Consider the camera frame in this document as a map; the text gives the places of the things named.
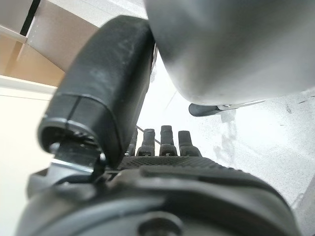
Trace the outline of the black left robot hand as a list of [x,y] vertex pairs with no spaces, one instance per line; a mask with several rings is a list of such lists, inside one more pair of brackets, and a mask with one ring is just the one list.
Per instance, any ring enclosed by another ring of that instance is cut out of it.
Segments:
[[38,127],[54,158],[29,177],[18,236],[298,236],[284,198],[263,180],[204,158],[188,131],[136,123],[149,88],[147,20],[118,16],[80,51]]

